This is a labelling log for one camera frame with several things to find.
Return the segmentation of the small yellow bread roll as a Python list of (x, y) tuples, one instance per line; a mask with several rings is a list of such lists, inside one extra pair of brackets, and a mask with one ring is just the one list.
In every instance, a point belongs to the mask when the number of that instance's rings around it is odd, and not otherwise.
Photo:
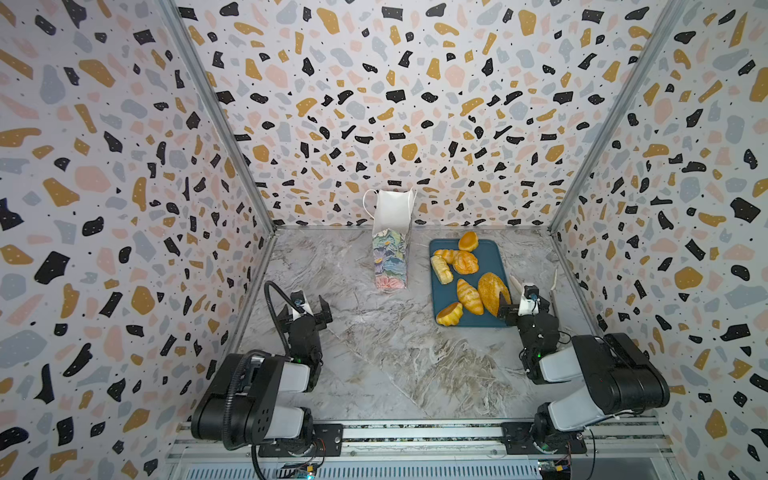
[(436, 315), (436, 322), (441, 326), (457, 326), (463, 316), (463, 305), (455, 302), (445, 307)]

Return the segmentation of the floral paper bag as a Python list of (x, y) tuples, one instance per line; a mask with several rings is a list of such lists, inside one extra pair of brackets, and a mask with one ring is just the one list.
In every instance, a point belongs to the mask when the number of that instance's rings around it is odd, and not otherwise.
[(373, 220), (374, 285), (378, 290), (407, 287), (408, 241), (415, 200), (413, 189), (369, 189), (363, 194), (363, 210)]

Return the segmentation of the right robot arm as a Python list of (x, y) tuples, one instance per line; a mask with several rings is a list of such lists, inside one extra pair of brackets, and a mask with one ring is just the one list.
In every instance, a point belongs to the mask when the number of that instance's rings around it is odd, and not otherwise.
[(561, 339), (559, 319), (538, 288), (524, 288), (514, 305), (498, 295), (499, 318), (518, 329), (519, 360), (536, 385), (581, 380), (570, 395), (540, 405), (532, 420), (501, 424), (509, 454), (584, 453), (586, 428), (621, 414), (641, 414), (664, 407), (670, 388), (651, 361), (623, 333), (570, 335)]

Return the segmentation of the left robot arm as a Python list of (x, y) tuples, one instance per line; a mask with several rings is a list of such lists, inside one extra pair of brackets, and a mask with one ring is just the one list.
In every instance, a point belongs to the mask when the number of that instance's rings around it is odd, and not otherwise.
[(191, 416), (197, 440), (218, 441), (225, 449), (265, 446), (288, 456), (304, 456), (318, 443), (311, 410), (282, 406), (279, 396), (309, 393), (324, 363), (320, 332), (333, 321), (330, 305), (319, 297), (314, 313), (301, 291), (276, 315), (288, 353), (259, 350), (226, 356)]

